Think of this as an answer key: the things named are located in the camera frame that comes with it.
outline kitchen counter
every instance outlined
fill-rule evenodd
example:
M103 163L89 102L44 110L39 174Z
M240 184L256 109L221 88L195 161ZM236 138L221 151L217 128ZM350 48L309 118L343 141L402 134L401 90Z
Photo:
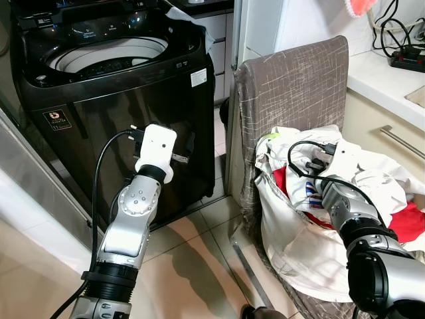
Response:
M425 109L405 98L425 85L425 73L393 68L380 51L350 56L347 86L425 131Z
M188 0L168 0L183 12L194 18L233 12L233 0L205 0L203 3L189 3Z

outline white countertop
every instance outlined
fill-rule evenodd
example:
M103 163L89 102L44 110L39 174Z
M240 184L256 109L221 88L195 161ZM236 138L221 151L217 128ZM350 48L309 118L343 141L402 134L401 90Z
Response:
M393 68L380 51L350 56L348 88L423 131L425 108L405 96L424 85L425 73Z

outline top-load washing machine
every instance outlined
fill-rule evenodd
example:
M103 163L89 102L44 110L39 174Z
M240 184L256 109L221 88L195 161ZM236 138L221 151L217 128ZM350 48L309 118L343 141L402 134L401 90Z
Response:
M214 71L198 26L167 18L152 0L11 6L11 64L22 107L88 199L104 144L131 124L152 122L175 130L174 152L189 159L173 164L156 224L212 195ZM104 227L114 195L134 170L133 153L134 142L124 138L102 164Z

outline white sticker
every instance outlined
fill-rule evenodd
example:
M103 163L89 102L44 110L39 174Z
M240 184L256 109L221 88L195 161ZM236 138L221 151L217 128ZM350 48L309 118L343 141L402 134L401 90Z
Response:
M207 70L204 68L198 72L191 74L192 87L196 87L207 81Z

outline cabinet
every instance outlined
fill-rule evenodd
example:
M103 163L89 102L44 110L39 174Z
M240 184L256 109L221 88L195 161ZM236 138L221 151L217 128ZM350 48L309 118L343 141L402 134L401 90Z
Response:
M210 55L215 74L214 101L218 103L229 96L230 81L233 77L230 67L233 13L197 19L197 23L206 27L210 36L215 39Z
M385 110L378 104L348 89L345 105L343 137L364 150L385 154L403 165L420 181L425 182L425 160L380 131L383 126L425 152L425 132Z

